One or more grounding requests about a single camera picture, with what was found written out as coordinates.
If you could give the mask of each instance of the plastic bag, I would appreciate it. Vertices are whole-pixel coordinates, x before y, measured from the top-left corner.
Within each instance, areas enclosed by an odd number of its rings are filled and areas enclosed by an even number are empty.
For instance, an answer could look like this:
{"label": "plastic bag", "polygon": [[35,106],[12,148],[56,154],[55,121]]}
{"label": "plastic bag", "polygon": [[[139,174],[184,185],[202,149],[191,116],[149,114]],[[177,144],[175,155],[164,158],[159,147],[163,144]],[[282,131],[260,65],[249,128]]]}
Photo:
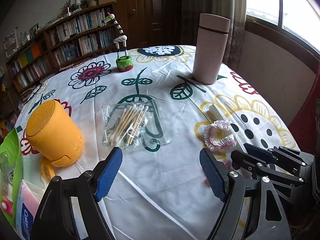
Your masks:
{"label": "plastic bag", "polygon": [[45,189],[37,187],[26,180],[21,181],[16,207],[16,228],[22,239],[29,240],[41,199]]}
{"label": "plastic bag", "polygon": [[13,215],[12,180],[14,166],[9,166],[6,152],[0,155],[1,208],[8,215]]}
{"label": "plastic bag", "polygon": [[164,134],[161,122],[161,104],[154,100],[102,105],[105,146],[121,149],[167,144],[170,137]]}

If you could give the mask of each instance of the pink thermos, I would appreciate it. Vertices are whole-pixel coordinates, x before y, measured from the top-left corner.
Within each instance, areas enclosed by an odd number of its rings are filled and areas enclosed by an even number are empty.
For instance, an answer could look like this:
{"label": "pink thermos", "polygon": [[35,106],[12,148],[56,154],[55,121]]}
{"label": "pink thermos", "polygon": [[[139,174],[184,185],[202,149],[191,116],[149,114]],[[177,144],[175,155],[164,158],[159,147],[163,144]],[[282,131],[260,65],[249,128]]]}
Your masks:
{"label": "pink thermos", "polygon": [[218,15],[201,13],[198,29],[193,77],[203,84],[217,80],[226,49],[230,20]]}

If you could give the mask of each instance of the wooden door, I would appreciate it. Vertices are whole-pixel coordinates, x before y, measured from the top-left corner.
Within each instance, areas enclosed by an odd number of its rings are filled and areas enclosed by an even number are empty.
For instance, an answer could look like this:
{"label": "wooden door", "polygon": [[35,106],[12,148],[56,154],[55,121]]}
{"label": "wooden door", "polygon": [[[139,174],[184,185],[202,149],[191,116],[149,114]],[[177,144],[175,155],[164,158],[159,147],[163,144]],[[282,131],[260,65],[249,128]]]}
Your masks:
{"label": "wooden door", "polygon": [[117,0],[128,48],[179,44],[181,0]]}
{"label": "wooden door", "polygon": [[125,0],[131,48],[163,44],[162,0]]}

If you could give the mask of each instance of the bookshelf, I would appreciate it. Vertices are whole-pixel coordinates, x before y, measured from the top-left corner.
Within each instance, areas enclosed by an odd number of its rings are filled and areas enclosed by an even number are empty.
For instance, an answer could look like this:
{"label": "bookshelf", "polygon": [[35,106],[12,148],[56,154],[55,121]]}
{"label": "bookshelf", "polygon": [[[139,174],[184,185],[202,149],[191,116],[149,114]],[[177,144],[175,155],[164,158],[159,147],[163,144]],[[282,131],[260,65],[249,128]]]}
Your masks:
{"label": "bookshelf", "polygon": [[7,61],[13,85],[25,102],[36,85],[88,58],[114,52],[117,29],[102,20],[115,13],[115,3],[105,3],[65,17],[22,45]]}

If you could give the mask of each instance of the wall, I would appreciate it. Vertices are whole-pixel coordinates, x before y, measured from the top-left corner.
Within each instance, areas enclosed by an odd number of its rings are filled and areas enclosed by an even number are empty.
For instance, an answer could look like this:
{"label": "wall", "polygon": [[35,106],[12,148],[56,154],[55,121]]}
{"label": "wall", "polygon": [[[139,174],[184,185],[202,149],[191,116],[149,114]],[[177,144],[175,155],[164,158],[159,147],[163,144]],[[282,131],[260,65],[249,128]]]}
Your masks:
{"label": "wall", "polygon": [[304,103],[316,75],[295,56],[248,31],[237,73],[289,125]]}
{"label": "wall", "polygon": [[[38,23],[39,26],[46,24],[60,14],[61,8],[64,6],[66,1],[68,0],[16,0],[0,25],[0,41],[3,41],[4,38],[17,26],[19,27],[17,31],[20,37],[20,32],[29,33],[29,29],[34,24]],[[7,57],[4,53],[4,47],[1,44],[0,65],[3,66],[6,73],[4,84],[7,87],[10,87],[12,81],[10,80],[9,73],[7,72],[5,65],[6,61]],[[3,106],[0,107],[0,111],[2,109],[3,112],[7,112],[7,108],[10,107],[3,103]]]}

